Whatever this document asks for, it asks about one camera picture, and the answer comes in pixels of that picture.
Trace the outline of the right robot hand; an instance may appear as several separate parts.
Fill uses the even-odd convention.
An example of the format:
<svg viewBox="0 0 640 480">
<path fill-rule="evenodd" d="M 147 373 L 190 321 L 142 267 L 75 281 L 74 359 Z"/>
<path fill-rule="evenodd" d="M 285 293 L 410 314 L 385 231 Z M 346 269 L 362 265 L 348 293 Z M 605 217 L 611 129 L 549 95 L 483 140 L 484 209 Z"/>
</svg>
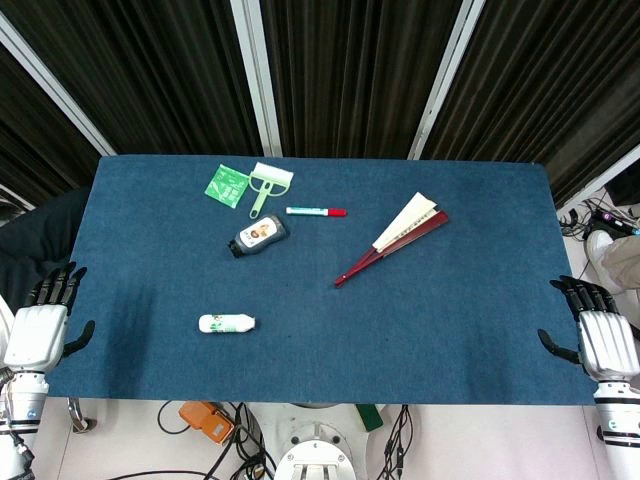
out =
<svg viewBox="0 0 640 480">
<path fill-rule="evenodd" d="M 565 297 L 575 321 L 576 350 L 555 343 L 543 329 L 537 331 L 544 348 L 553 356 L 580 365 L 595 381 L 629 381 L 640 375 L 635 342 L 640 329 L 624 317 L 604 287 L 562 275 L 550 281 Z"/>
</svg>

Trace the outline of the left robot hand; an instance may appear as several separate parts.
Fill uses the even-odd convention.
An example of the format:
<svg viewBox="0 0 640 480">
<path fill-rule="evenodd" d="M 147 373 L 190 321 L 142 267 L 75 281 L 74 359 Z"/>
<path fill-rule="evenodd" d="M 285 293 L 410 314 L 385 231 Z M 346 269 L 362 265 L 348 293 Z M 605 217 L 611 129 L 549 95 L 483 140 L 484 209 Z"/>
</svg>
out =
<svg viewBox="0 0 640 480">
<path fill-rule="evenodd" d="M 51 372 L 62 359 L 84 349 L 96 324 L 86 322 L 74 340 L 66 339 L 79 286 L 87 269 L 74 262 L 50 272 L 12 312 L 0 296 L 0 368 L 12 372 Z"/>
</svg>

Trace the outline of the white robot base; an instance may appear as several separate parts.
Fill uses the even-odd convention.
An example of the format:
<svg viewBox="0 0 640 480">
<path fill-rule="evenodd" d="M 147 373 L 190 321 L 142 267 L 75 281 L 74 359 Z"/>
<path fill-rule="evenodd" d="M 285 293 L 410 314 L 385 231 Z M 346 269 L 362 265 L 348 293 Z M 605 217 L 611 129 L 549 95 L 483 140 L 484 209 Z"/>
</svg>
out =
<svg viewBox="0 0 640 480">
<path fill-rule="evenodd" d="M 273 480 L 369 480 L 370 433 L 353 404 L 249 404 Z"/>
</svg>

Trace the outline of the white plastic bottle green label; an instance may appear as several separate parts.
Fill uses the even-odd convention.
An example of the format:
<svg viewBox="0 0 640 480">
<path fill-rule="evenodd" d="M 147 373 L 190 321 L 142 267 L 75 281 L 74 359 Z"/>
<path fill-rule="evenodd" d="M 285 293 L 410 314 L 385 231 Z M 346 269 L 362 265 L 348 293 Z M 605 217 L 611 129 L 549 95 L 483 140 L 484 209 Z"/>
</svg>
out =
<svg viewBox="0 0 640 480">
<path fill-rule="evenodd" d="M 198 320 L 199 331 L 213 333 L 245 333 L 256 327 L 256 319 L 246 314 L 205 314 Z"/>
</svg>

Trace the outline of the dark squeeze bottle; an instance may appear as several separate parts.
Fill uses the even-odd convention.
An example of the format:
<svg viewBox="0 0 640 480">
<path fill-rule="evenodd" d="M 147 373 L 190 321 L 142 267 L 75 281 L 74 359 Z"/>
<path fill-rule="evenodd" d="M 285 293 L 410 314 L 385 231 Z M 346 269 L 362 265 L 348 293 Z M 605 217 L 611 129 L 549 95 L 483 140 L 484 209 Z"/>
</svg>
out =
<svg viewBox="0 0 640 480">
<path fill-rule="evenodd" d="M 228 243 L 228 248 L 235 258 L 254 255 L 288 235 L 288 229 L 278 216 L 265 215 L 241 229 Z"/>
</svg>

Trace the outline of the person's leg beige trousers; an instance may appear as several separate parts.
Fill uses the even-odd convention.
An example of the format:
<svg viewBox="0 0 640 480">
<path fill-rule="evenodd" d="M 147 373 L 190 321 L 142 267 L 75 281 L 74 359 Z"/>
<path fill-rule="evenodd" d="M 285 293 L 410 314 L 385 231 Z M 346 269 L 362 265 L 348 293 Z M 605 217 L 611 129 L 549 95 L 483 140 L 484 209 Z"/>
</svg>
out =
<svg viewBox="0 0 640 480">
<path fill-rule="evenodd" d="M 602 268 L 612 292 L 640 290 L 640 236 L 617 239 L 606 246 Z"/>
</svg>

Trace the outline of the metal table leg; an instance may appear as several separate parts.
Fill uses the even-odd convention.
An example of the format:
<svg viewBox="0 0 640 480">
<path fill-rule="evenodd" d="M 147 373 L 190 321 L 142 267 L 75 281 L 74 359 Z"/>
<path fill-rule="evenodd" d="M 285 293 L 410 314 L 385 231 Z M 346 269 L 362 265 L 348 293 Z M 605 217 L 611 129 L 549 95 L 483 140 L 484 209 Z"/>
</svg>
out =
<svg viewBox="0 0 640 480">
<path fill-rule="evenodd" d="M 76 434 L 88 433 L 93 430 L 97 421 L 86 417 L 81 411 L 80 400 L 76 397 L 67 398 L 67 411 L 71 420 L 72 432 Z"/>
</svg>

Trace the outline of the black cloth heap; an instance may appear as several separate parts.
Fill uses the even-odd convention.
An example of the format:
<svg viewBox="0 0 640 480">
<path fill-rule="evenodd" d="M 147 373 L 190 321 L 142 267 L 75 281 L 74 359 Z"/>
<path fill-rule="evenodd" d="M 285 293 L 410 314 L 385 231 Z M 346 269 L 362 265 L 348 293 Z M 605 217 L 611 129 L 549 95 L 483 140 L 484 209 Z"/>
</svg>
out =
<svg viewBox="0 0 640 480">
<path fill-rule="evenodd" d="M 88 187 L 69 191 L 0 226 L 0 297 L 12 312 L 70 261 L 89 195 Z"/>
</svg>

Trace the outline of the white shoe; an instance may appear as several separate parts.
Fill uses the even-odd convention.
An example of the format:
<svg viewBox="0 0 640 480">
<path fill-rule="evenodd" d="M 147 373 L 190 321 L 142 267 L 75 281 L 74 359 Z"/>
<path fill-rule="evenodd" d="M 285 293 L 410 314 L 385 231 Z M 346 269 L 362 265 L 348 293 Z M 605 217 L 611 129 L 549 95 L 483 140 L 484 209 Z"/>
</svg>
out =
<svg viewBox="0 0 640 480">
<path fill-rule="evenodd" d="M 613 243 L 613 238 L 604 230 L 594 230 L 589 234 L 586 254 L 596 272 L 603 270 L 603 258 Z"/>
</svg>

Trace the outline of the orange pedal box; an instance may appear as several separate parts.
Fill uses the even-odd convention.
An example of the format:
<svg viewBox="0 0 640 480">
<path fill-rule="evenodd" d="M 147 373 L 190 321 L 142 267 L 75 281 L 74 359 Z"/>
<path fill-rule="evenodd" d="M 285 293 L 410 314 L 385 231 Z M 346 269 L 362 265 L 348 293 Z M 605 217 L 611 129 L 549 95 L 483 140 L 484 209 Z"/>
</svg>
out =
<svg viewBox="0 0 640 480">
<path fill-rule="evenodd" d="M 179 415 L 191 428 L 201 431 L 218 445 L 225 444 L 235 431 L 231 419 L 210 402 L 184 402 L 179 408 Z"/>
</svg>

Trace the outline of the red folding fan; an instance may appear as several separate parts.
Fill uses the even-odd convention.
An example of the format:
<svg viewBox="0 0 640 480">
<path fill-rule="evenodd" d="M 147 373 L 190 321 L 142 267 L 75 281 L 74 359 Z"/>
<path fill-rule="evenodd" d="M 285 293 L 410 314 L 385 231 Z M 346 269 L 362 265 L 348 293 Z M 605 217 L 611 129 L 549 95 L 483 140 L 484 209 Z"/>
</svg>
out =
<svg viewBox="0 0 640 480">
<path fill-rule="evenodd" d="M 342 287 L 348 280 L 375 262 L 445 225 L 448 221 L 447 213 L 438 210 L 434 201 L 416 192 L 364 255 L 336 278 L 334 287 Z"/>
</svg>

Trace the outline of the green snack packet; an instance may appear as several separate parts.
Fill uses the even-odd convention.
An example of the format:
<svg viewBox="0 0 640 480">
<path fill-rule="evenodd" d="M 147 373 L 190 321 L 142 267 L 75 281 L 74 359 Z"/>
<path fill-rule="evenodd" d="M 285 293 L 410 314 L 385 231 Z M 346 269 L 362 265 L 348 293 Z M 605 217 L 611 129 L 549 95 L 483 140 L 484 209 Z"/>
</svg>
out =
<svg viewBox="0 0 640 480">
<path fill-rule="evenodd" d="M 248 184 L 248 175 L 220 164 L 209 181 L 204 194 L 229 208 L 235 209 Z"/>
</svg>

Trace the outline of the green rectangular block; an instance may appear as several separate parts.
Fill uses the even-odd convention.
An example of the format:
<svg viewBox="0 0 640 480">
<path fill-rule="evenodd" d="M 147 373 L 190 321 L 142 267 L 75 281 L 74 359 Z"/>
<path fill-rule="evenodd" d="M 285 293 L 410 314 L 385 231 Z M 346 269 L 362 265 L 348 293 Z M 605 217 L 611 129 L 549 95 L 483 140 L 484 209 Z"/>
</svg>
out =
<svg viewBox="0 0 640 480">
<path fill-rule="evenodd" d="M 373 432 L 384 425 L 384 421 L 375 404 L 356 404 L 355 407 L 367 433 Z"/>
</svg>

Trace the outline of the blue table cloth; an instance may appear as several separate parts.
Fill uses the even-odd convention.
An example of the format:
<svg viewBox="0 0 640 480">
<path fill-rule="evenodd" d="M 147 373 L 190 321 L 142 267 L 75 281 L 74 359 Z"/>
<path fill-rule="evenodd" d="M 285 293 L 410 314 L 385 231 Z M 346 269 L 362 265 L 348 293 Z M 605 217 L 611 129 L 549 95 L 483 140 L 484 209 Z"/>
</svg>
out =
<svg viewBox="0 0 640 480">
<path fill-rule="evenodd" d="M 249 157 L 127 155 L 99 162 L 72 257 L 87 268 L 68 334 L 88 346 L 50 375 L 51 394 L 279 403 L 581 405 L 593 382 L 550 355 L 576 327 L 550 281 L 570 267 L 547 175 L 526 163 L 294 159 L 265 210 L 289 235 L 235 258 L 250 220 L 204 194 Z M 449 221 L 335 288 L 416 192 Z M 199 331 L 246 314 L 245 333 Z"/>
</svg>

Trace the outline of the red capped white marker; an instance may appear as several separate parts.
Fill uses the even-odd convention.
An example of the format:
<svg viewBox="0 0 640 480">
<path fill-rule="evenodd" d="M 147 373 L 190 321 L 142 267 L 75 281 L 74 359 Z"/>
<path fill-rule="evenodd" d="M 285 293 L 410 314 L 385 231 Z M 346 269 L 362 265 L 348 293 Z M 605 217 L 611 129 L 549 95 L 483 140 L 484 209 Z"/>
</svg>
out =
<svg viewBox="0 0 640 480">
<path fill-rule="evenodd" d="M 345 209 L 341 208 L 316 208 L 316 207 L 294 207 L 285 208 L 285 213 L 291 216 L 314 216 L 314 217 L 337 217 L 343 218 L 348 215 Z"/>
</svg>

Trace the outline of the black curtain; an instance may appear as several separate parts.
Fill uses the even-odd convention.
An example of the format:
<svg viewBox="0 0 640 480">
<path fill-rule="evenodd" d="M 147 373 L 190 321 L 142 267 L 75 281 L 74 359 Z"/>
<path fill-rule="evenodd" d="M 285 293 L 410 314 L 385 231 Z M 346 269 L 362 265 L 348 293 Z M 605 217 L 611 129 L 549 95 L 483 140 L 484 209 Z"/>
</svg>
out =
<svg viewBox="0 0 640 480">
<path fill-rule="evenodd" d="M 463 0 L 259 0 L 282 152 L 406 158 Z M 259 155 L 230 0 L 0 0 L 119 154 Z M 640 0 L 485 0 L 422 151 L 537 163 L 564 203 L 640 145 Z M 98 152 L 0 45 L 0 181 L 29 201 Z"/>
</svg>

